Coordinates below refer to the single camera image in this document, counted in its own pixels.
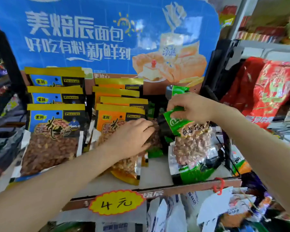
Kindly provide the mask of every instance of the red hook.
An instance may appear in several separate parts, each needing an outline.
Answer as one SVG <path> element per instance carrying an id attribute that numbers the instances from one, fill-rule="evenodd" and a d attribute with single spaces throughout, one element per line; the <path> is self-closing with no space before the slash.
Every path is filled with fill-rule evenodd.
<path id="1" fill-rule="evenodd" d="M 223 178 L 215 178 L 215 180 L 221 180 L 221 184 L 220 184 L 220 189 L 219 189 L 219 193 L 217 195 L 221 195 L 222 194 L 222 189 L 224 188 L 224 179 Z M 217 189 L 216 186 L 213 186 L 214 188 L 214 192 L 217 193 Z"/>

